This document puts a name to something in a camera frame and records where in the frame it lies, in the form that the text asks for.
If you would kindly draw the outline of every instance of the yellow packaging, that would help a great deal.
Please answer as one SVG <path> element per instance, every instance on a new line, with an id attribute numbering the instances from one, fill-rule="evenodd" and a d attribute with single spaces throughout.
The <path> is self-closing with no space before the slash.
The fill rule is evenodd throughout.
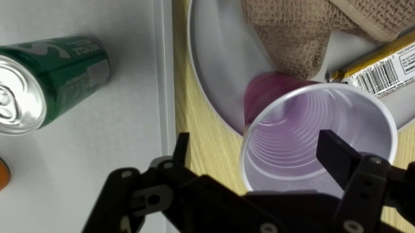
<path id="1" fill-rule="evenodd" d="M 415 82 L 415 31 L 330 75 L 384 97 Z"/>

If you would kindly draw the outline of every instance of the wooden surface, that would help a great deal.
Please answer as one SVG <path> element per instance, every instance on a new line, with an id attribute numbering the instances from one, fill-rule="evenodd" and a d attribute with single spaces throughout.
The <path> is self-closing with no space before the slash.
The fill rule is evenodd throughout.
<path id="1" fill-rule="evenodd" d="M 174 0 L 176 91 L 178 132 L 191 132 L 188 166 L 199 175 L 208 174 L 239 194 L 247 189 L 240 178 L 242 136 L 220 119 L 203 95 L 194 74 L 187 48 L 188 0 Z M 400 132 L 396 166 L 415 161 L 415 124 Z M 395 210 L 386 209 L 384 222 L 404 232 L 415 232 Z"/>

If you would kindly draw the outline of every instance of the white plastic cup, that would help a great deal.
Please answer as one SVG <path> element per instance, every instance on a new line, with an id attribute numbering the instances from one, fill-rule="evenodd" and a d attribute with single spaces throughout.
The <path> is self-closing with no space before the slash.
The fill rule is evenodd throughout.
<path id="1" fill-rule="evenodd" d="M 249 128 L 242 171 L 249 190 L 314 190 L 342 197 L 342 188 L 317 159 L 321 130 L 332 130 L 357 152 L 395 161 L 397 126 L 377 97 L 347 84 L 301 83 L 279 74 L 259 79 L 246 93 Z M 286 93 L 270 95 L 275 88 Z"/>

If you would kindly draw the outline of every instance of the can lid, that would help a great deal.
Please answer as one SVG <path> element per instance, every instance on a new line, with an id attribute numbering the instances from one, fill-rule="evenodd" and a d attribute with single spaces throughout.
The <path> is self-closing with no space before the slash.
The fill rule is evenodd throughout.
<path id="1" fill-rule="evenodd" d="M 17 61 L 0 56 L 0 134 L 34 131 L 46 113 L 46 97 L 34 75 Z"/>

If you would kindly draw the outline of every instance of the brown cloth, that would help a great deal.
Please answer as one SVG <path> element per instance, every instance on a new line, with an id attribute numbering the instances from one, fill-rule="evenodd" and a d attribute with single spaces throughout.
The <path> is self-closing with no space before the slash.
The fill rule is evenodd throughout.
<path id="1" fill-rule="evenodd" d="M 415 25 L 415 0 L 331 0 L 370 36 L 392 42 Z"/>
<path id="2" fill-rule="evenodd" d="M 334 30 L 369 34 L 374 39 L 387 42 L 408 29 L 408 25 L 415 23 L 413 20 L 415 14 L 412 11 L 406 11 L 405 17 L 397 17 L 396 22 L 392 21 L 393 17 L 382 18 L 382 14 L 391 13 L 391 8 L 387 8 L 389 4 L 379 4 L 386 1 L 400 3 L 405 9 L 415 9 L 413 0 L 243 0 L 243 5 L 248 21 L 257 31 L 275 67 L 292 77 L 309 79 L 321 70 Z M 367 13 L 370 8 L 380 14 L 377 17 L 373 12 Z M 357 14 L 356 9 L 362 9 L 362 14 Z"/>

